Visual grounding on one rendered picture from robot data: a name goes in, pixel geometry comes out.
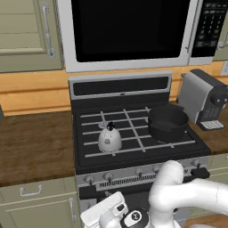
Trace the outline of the white wall socket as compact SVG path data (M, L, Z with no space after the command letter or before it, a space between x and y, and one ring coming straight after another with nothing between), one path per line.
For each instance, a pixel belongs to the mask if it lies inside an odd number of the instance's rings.
M227 76L228 75L228 61L224 61L220 75L221 76Z

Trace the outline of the black and steel stove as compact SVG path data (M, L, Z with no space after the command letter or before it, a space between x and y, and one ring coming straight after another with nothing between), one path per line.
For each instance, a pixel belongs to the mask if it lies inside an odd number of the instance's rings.
M146 71L117 75L71 77L69 96L73 121L76 180L79 208L86 211L101 199L80 199L79 188L106 183L105 173L112 173L108 183L154 175L152 168L168 160L183 165L184 181L209 178L208 146L187 127L178 142L164 143L153 139L148 132L148 112L152 107L168 104L172 73ZM114 152L102 152L98 147L100 132L113 122L120 132L122 147ZM194 159L200 167L191 164ZM141 168L142 177L135 170ZM91 175L92 184L85 178ZM132 208L149 208L149 191L123 194Z

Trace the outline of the grey coffee machine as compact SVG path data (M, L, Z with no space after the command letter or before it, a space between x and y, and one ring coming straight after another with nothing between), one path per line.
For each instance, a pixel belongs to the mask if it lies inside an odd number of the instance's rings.
M223 129L219 115L228 102L228 85L201 69L192 69L182 77L178 105L200 129Z

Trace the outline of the green wall cupboard door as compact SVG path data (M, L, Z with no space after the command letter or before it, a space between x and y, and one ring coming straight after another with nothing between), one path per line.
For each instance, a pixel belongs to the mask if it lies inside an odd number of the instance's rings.
M47 53L43 2L49 6L54 58ZM0 0L0 73L62 68L57 0Z
M228 14L225 17L224 25L221 31L221 35L219 37L219 42L226 43L227 41L228 41ZM214 61L228 61L228 45L221 50L216 50Z

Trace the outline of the white kettle with black lid knob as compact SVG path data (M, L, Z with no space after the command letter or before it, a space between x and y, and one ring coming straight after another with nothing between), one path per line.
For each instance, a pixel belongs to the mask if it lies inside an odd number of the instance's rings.
M121 149L121 135L112 121L100 132L98 147L102 152L114 152Z

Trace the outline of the white microwave oven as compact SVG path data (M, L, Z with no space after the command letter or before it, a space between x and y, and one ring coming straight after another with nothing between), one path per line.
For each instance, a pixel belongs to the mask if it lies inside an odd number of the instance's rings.
M66 71L204 65L212 62L228 0L57 0Z

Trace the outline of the black cooking pot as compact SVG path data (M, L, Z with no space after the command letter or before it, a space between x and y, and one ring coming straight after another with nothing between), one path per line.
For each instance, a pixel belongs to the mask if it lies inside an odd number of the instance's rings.
M173 104L152 107L148 114L148 131L159 142L174 143L183 137L188 122L183 107Z

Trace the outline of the green drawer front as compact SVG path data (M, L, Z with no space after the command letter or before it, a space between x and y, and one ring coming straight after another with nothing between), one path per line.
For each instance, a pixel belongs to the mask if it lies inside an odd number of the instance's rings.
M213 155L208 160L209 180L228 184L228 153Z
M26 192L37 191L37 186L43 185L43 190L39 195L32 197L21 197L20 188L25 188ZM53 197L69 195L77 191L76 179L71 177L24 183L0 188L0 205L8 205L19 202L29 202L33 200L46 200Z

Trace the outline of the green base cupboard door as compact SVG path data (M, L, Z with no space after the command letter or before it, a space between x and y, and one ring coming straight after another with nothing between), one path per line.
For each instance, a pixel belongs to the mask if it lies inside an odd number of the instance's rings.
M71 219L69 198L74 200L77 221ZM0 206L3 228L81 228L77 194Z

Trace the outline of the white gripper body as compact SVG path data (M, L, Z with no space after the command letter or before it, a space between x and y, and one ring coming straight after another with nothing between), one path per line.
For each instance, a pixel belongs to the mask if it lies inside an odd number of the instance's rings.
M104 228L112 218L122 218L127 213L125 198L117 191L84 211L80 218L85 228Z

